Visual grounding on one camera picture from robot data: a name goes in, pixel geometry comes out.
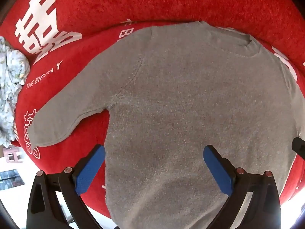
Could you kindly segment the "pink stool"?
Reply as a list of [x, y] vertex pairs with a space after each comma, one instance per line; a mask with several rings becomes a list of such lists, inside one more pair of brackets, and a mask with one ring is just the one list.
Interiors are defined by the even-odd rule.
[[14, 145], [11, 145], [8, 148], [4, 147], [3, 154], [8, 163], [22, 163], [23, 162], [23, 157], [22, 157], [22, 152], [21, 152], [20, 147], [17, 147]]

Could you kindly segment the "white floral cloth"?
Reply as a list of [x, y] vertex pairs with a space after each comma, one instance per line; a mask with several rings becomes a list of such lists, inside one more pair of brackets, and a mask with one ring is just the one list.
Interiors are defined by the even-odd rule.
[[18, 95], [30, 72], [26, 56], [1, 37], [1, 145], [9, 147], [17, 138], [15, 108]]

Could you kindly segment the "red pillow with white print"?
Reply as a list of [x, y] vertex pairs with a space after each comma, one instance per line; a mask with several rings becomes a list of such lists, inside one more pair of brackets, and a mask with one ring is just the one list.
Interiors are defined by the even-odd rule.
[[304, 18], [291, 0], [17, 0], [1, 35], [28, 56], [51, 52], [43, 20], [83, 36], [127, 22], [206, 21], [269, 42], [304, 71]]

